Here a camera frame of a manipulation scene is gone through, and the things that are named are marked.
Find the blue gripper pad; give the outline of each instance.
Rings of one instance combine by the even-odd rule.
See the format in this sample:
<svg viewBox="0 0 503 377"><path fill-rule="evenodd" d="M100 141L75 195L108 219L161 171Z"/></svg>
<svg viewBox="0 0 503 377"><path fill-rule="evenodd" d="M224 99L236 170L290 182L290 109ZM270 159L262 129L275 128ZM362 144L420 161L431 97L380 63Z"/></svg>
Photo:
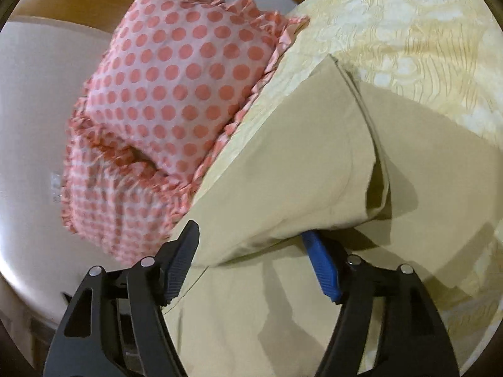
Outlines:
<svg viewBox="0 0 503 377"><path fill-rule="evenodd" d="M332 302L338 302L342 296L342 292L339 289L337 268L321 239L316 231L306 231L302 233L302 240L321 290Z"/></svg>

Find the white wall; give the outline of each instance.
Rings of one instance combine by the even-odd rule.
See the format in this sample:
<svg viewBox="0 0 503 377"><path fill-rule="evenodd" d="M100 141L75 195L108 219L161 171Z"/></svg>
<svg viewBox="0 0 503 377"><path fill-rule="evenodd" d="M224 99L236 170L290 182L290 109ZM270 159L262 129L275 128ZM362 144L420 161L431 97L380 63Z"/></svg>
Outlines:
<svg viewBox="0 0 503 377"><path fill-rule="evenodd" d="M62 171L65 124L110 36L62 22L8 22L0 32L0 272L35 310L57 322L74 293L112 258L62 227L50 196Z"/></svg>

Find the pillow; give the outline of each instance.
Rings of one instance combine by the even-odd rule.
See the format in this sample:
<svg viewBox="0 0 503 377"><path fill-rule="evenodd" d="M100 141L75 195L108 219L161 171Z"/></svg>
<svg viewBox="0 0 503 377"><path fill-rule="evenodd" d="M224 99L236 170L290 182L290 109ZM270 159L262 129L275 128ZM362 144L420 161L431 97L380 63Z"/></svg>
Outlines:
<svg viewBox="0 0 503 377"><path fill-rule="evenodd" d="M135 0L92 75L86 112L189 183L288 24L252 0Z"/></svg>
<svg viewBox="0 0 503 377"><path fill-rule="evenodd" d="M74 233L132 265L154 255L182 215L169 189L176 183L138 157L134 148L83 114L85 98L69 124L62 217Z"/></svg>
<svg viewBox="0 0 503 377"><path fill-rule="evenodd" d="M127 265L155 254L306 22L261 12L251 0L136 0L69 121L64 226ZM180 25L190 44L173 41ZM199 31L194 37L196 27L211 39L200 41ZM163 41L155 42L156 35ZM201 55L205 43L215 47L214 56L207 49ZM180 57L184 45L199 53L197 63ZM174 67L178 74L170 79ZM142 79L131 80L138 73ZM181 100L179 85L187 87ZM138 88L144 91L137 96ZM157 100L161 88L165 96ZM205 99L201 92L208 91Z"/></svg>

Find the pillowcase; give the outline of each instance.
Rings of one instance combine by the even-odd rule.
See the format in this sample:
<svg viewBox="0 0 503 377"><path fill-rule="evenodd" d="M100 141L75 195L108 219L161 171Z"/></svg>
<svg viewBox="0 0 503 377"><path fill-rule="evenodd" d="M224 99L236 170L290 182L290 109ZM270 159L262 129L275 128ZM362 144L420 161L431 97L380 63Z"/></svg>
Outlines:
<svg viewBox="0 0 503 377"><path fill-rule="evenodd" d="M154 15L157 8L164 16ZM198 15L189 15L190 12L199 13L197 21L205 15L208 22L193 25L191 20ZM217 14L208 18L210 12ZM215 16L220 18L218 13L222 18L211 21L211 18L216 19ZM190 67L191 57L186 60L180 58L180 50L187 44L179 46L178 50L173 49L178 43L172 41L173 32L179 26L166 23L171 14L172 19L178 16L177 24L183 21L186 27L193 27L188 28L189 32L185 30L185 37L189 34L189 38L194 38L196 26L206 27L206 36L213 38L207 42L215 47L219 40L226 40L220 36L228 34L224 29L217 31L218 27L232 29L231 33L237 32L237 39L234 37L233 40L237 49L226 49L232 44L229 41L223 48L220 45L219 52L215 49L215 56L200 55L199 59L204 61L200 64L194 62L195 66ZM138 23L142 21L140 16L147 16L148 19ZM159 17L159 22L151 19L155 17ZM62 180L64 226L101 246L106 253L127 265L144 256L154 255L170 238L177 222L189 211L206 172L262 88L271 80L280 57L293 44L295 32L306 22L307 17L285 19L277 12L263 13L251 0L237 0L228 5L224 0L136 0L114 32L110 49L103 55L98 70L84 84L84 96L77 102L69 120ZM153 41L157 31L166 34L163 42ZM140 37L147 33L150 33L151 42L148 42L147 36L143 44L145 37ZM147 48L150 43L157 45ZM197 47L197 52L201 54L202 44ZM254 47L260 48L263 56ZM142 49L139 57L137 49ZM169 50L172 54L167 60ZM239 55L233 58L238 50ZM217 60L225 64L235 64L233 60L238 57L249 61L246 66L250 74L240 79L240 75L244 74L239 69L244 68L235 71L239 64L226 68L215 59L218 55ZM179 80L166 78L166 74L171 75L173 66L178 67L176 78ZM148 72L153 67L158 69L158 75L153 70ZM142 86L140 80L131 81L134 69L138 69L144 77ZM205 84L210 90L210 97L206 100L200 94L201 89L197 91L197 87L203 84L201 78L211 81ZM187 84L187 96L182 100L173 100L174 89L180 84ZM154 92L158 95L160 89L155 89L158 86L165 90L163 100L156 100L153 96ZM143 87L148 94L145 100L137 99L138 87ZM232 97L229 87L233 89ZM174 108L174 114L168 106ZM165 132L161 139L158 136L163 134L159 132Z"/></svg>
<svg viewBox="0 0 503 377"><path fill-rule="evenodd" d="M181 214L177 182L124 140L84 115L77 102L69 123L63 175L64 225L119 261L155 255Z"/></svg>
<svg viewBox="0 0 503 377"><path fill-rule="evenodd" d="M135 0L92 75L87 114L188 183L288 23L252 0Z"/></svg>

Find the yellow bedspread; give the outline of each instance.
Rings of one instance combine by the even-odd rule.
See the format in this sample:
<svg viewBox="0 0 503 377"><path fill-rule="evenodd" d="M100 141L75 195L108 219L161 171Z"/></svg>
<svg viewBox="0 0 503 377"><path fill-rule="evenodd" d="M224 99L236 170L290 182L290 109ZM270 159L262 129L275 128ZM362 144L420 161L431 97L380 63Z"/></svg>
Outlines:
<svg viewBox="0 0 503 377"><path fill-rule="evenodd" d="M361 80L444 114L503 149L503 32L483 0L306 0L290 15L308 15L310 24L209 170L194 203L327 54ZM495 237L499 243L485 249L464 281L475 298L437 297L440 307L449 307L442 316L462 372L503 317L495 287L503 281L503 224ZM178 321L175 312L166 316L168 325Z"/></svg>

